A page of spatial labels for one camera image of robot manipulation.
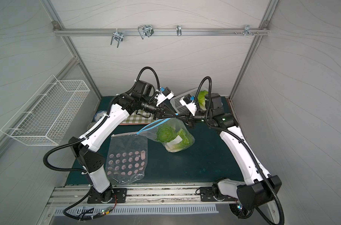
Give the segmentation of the chinese cabbage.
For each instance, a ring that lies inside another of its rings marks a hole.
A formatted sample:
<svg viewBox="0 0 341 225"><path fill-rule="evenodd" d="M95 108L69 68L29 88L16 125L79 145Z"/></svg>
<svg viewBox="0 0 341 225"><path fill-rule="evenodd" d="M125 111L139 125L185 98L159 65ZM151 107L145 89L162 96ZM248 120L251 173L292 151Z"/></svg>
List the chinese cabbage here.
<svg viewBox="0 0 341 225"><path fill-rule="evenodd" d="M176 138L176 131L175 128L167 125L162 124L158 127L156 132L156 140L161 143L168 143Z"/></svg>
<svg viewBox="0 0 341 225"><path fill-rule="evenodd" d="M206 90L203 90L203 91L200 91L199 94L198 94L198 104L201 108L201 110L203 111L206 111L206 100L205 100L205 96L208 95L208 91Z"/></svg>
<svg viewBox="0 0 341 225"><path fill-rule="evenodd" d="M195 142L194 137L186 129L180 129L176 137L165 144L168 152L179 152L192 146Z"/></svg>

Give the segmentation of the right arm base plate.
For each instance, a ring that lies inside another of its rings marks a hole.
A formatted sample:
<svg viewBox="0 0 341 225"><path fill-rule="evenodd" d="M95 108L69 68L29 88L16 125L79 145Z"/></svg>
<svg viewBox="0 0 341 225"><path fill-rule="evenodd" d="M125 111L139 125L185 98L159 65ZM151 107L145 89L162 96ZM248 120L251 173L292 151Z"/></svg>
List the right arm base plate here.
<svg viewBox="0 0 341 225"><path fill-rule="evenodd" d="M201 202L237 202L236 198L225 196L214 187L199 187L195 193L200 196Z"/></svg>

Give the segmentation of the clear blue-zip zipper bag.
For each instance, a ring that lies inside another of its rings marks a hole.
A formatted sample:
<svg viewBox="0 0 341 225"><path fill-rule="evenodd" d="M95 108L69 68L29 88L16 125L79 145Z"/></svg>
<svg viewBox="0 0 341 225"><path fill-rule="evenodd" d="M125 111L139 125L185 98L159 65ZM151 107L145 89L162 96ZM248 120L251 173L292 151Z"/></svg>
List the clear blue-zip zipper bag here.
<svg viewBox="0 0 341 225"><path fill-rule="evenodd" d="M187 130L184 122L176 118L154 121L136 134L161 143L168 152L172 153L185 150L195 143L195 138Z"/></svg>

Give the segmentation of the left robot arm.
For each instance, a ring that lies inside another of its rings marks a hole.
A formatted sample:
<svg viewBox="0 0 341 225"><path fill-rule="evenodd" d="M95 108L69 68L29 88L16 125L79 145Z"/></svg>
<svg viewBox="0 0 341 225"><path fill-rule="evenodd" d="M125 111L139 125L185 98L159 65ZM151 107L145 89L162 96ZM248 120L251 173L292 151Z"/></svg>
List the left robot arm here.
<svg viewBox="0 0 341 225"><path fill-rule="evenodd" d="M105 157L98 153L103 142L122 121L137 110L161 118L165 114L163 102L174 97L168 87L158 87L152 100L147 100L150 90L149 83L136 81L131 90L112 100L101 119L80 136L79 144L72 146L79 164L85 169L84 174L92 186L91 191L95 191L102 202L108 202L112 197L112 187L104 168Z"/></svg>

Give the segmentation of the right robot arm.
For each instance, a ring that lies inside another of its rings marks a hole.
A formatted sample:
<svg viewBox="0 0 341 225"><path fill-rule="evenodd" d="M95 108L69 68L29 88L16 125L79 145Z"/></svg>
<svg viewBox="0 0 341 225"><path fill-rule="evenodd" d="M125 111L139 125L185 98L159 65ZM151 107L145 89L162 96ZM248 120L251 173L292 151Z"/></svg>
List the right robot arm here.
<svg viewBox="0 0 341 225"><path fill-rule="evenodd" d="M270 201L282 210L277 196L282 181L270 172L257 159L244 139L238 122L231 113L226 113L219 94L205 96L205 106L195 102L196 98L186 95L181 99L181 105L189 110L190 121L204 122L211 129L219 132L220 138L227 145L243 175L244 182L236 184L230 179L222 179L215 183L215 193L238 199L241 206L251 211L258 209Z"/></svg>

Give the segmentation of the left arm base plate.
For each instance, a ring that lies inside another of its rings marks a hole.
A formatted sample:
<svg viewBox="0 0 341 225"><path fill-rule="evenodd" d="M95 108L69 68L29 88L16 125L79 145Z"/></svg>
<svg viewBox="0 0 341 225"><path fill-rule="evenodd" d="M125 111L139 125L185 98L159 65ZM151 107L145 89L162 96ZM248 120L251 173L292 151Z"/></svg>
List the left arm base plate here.
<svg viewBox="0 0 341 225"><path fill-rule="evenodd" d="M93 187L91 188L88 196L88 204L101 204L101 203L125 203L127 195L126 188L113 188L107 189L103 193L97 192Z"/></svg>

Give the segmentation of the pink-dotted zipper bag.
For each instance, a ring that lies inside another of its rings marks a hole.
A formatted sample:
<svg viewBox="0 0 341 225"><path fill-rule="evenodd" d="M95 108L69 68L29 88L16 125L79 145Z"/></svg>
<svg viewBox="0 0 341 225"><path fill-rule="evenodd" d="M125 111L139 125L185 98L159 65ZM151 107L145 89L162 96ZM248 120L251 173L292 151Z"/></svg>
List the pink-dotted zipper bag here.
<svg viewBox="0 0 341 225"><path fill-rule="evenodd" d="M148 163L148 139L135 132L111 136L105 172L112 185L142 180Z"/></svg>

